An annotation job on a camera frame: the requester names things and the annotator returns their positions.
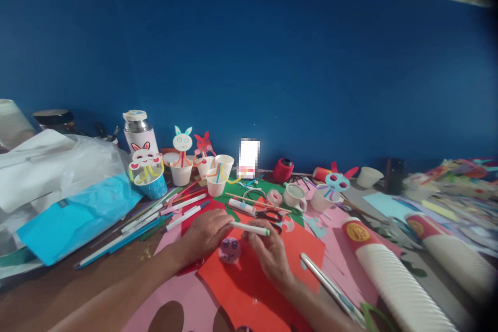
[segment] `thermos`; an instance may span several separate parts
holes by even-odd
[[[149,149],[151,153],[159,153],[154,129],[147,121],[147,113],[143,110],[130,110],[123,113],[124,135],[133,155],[139,149]]]

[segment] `red bunny cutout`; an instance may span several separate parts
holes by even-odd
[[[204,137],[200,137],[199,135],[194,135],[197,139],[197,149],[195,150],[195,154],[201,154],[202,157],[207,157],[208,151],[210,151],[216,157],[216,153],[214,153],[213,147],[211,146],[211,140],[209,140],[209,131],[206,131]]]

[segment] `jar lid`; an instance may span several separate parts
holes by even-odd
[[[57,126],[72,122],[74,115],[67,109],[49,109],[34,112],[33,117],[40,125]]]
[[[141,121],[147,119],[147,113],[143,110],[130,110],[127,113],[123,113],[123,118],[127,121]]]

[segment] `stack of paper cups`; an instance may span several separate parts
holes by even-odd
[[[494,289],[494,268],[427,215],[408,213],[405,220],[456,282],[476,301],[486,303]]]
[[[342,230],[403,331],[456,331],[394,253],[358,218],[345,219]]]
[[[36,135],[35,129],[12,100],[0,99],[0,144],[14,149]]]

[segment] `white paper cup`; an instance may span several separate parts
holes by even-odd
[[[223,165],[223,175],[225,176],[223,179],[226,181],[230,176],[230,171],[232,170],[233,162],[235,160],[231,156],[227,155],[217,155],[214,158],[214,166],[218,168],[218,165],[221,163]]]
[[[313,208],[320,213],[323,213],[332,206],[335,206],[336,203],[344,201],[341,194],[338,192],[331,192],[327,197],[324,197],[324,194],[327,192],[328,188],[317,188],[311,198],[311,206],[313,206]]]
[[[371,188],[383,177],[384,174],[382,174],[379,170],[363,166],[356,182],[363,188]]]
[[[214,165],[214,157],[202,157],[196,159],[197,170],[199,170],[199,175],[201,176],[201,180],[206,180],[206,175],[208,175],[208,171],[215,167]]]
[[[173,184],[177,187],[183,187],[190,181],[192,165],[188,166],[186,163],[185,165],[185,167],[175,167],[170,164],[171,175],[173,176]]]
[[[223,194],[223,191],[225,190],[225,184],[227,184],[227,181],[221,177],[219,177],[218,183],[216,182],[216,179],[218,179],[218,175],[216,173],[216,169],[210,169],[207,174],[208,175],[213,175],[213,176],[208,176],[206,178],[207,180],[207,192],[211,197],[220,197]]]

